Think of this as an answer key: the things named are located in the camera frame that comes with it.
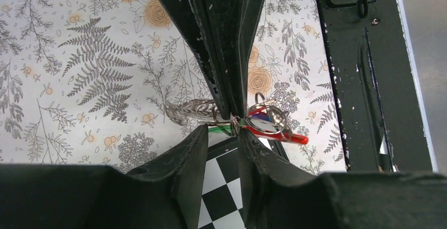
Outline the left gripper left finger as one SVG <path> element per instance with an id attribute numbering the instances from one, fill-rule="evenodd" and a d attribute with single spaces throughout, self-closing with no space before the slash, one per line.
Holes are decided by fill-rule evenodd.
<path id="1" fill-rule="evenodd" d="M 197 228 L 208 127 L 123 174 L 111 166 L 1 165 L 1 228 Z"/>

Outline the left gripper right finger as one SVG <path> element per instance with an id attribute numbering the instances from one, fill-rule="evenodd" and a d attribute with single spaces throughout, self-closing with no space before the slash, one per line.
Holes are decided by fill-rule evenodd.
<path id="1" fill-rule="evenodd" d="M 323 173 L 314 176 L 238 136 L 246 228 L 446 228 L 446 177 Z"/>

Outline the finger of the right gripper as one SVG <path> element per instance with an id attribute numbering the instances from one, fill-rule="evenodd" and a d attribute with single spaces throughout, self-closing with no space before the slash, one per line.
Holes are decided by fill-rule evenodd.
<path id="1" fill-rule="evenodd" d="M 248 62 L 265 0 L 210 0 L 209 22 L 221 87 L 222 117 L 243 117 Z"/>
<path id="2" fill-rule="evenodd" d="M 204 26 L 200 20 L 195 0 L 159 1 L 193 52 L 220 114 L 222 116 L 230 115 L 229 102 L 224 99 L 224 84 L 222 79 L 218 79 L 216 57 L 207 48 L 209 43 L 204 35 Z"/>

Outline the key with green tag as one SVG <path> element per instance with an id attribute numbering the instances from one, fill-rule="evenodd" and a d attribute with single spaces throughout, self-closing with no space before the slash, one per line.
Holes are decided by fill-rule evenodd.
<path id="1" fill-rule="evenodd" d="M 209 126 L 208 131 L 212 132 L 212 133 L 222 132 L 229 137 L 232 137 L 235 135 L 235 134 L 233 134 L 233 130 L 230 125 Z"/>

